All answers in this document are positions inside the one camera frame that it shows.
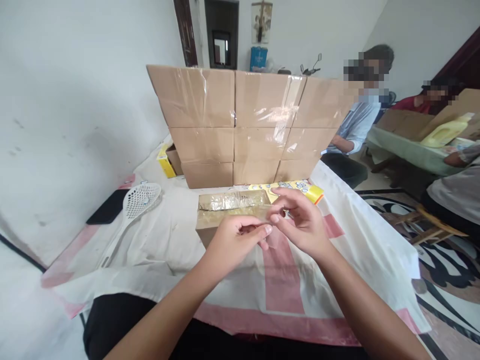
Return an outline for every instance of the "green tablecloth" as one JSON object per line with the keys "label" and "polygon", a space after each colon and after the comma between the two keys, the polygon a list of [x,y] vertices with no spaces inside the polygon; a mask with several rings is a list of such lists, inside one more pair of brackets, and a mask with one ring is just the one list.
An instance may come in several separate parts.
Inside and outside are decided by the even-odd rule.
{"label": "green tablecloth", "polygon": [[383,161],[395,154],[418,168],[442,177],[462,170],[444,163],[448,154],[442,148],[426,147],[376,126],[368,132],[366,143],[374,160]]}

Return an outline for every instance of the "hand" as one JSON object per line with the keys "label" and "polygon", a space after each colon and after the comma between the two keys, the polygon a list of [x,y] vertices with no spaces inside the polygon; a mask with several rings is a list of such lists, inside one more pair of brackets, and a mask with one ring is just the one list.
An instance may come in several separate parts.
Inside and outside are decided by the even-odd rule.
{"label": "hand", "polygon": [[227,216],[218,226],[199,263],[220,281],[243,261],[256,244],[264,242],[271,232],[272,226],[255,216]]}
{"label": "hand", "polygon": [[[271,191],[280,197],[272,204],[267,219],[314,260],[328,253],[333,245],[325,232],[320,209],[300,190],[276,187]],[[293,217],[295,226],[284,219],[285,210]]]}
{"label": "hand", "polygon": [[337,144],[339,143],[339,141],[342,141],[343,139],[344,139],[344,138],[341,137],[340,135],[335,134],[335,135],[333,136],[333,138],[331,139],[330,144],[337,146]]}

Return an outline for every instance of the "table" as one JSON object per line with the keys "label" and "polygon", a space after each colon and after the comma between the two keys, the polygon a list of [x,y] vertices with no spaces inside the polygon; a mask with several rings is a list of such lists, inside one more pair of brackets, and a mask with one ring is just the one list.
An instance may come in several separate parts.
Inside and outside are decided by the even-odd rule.
{"label": "table", "polygon": [[440,177],[450,176],[462,170],[444,163],[444,158],[448,154],[442,148],[426,147],[417,141],[408,140],[376,126],[373,126],[368,132],[366,144],[373,156],[374,163],[386,161],[396,155],[416,167]]}
{"label": "table", "polygon": [[[127,228],[110,266],[96,269],[120,216],[109,225],[86,226],[43,275],[42,287],[55,294],[69,316],[101,295],[161,300],[205,253],[195,231],[199,194],[245,189],[189,189],[183,176],[167,179],[156,161],[158,151],[135,169],[127,185],[158,183],[161,202]],[[324,190],[318,207],[333,245],[413,332],[429,331],[411,285],[411,278],[420,278],[417,250],[323,162],[310,181]],[[194,317],[232,334],[359,346],[314,260],[276,227],[274,232],[275,247],[255,247]]]}

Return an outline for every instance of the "person's lap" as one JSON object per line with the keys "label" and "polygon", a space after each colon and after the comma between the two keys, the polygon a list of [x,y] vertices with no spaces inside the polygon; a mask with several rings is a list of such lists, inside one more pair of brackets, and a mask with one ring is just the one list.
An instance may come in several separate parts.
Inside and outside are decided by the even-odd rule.
{"label": "person's lap", "polygon": [[[96,298],[83,334],[88,358],[103,359],[155,305],[154,301],[126,293]],[[272,336],[250,342],[196,319],[188,324],[170,358],[288,359],[302,354],[322,359],[368,359],[361,347],[319,345]]]}
{"label": "person's lap", "polygon": [[342,153],[328,152],[322,155],[320,160],[352,189],[367,180],[369,176],[364,165]]}
{"label": "person's lap", "polygon": [[450,225],[452,228],[468,234],[471,237],[480,234],[480,225],[477,225],[440,205],[430,197],[427,191],[421,195],[420,203],[430,214],[437,217],[441,222]]}

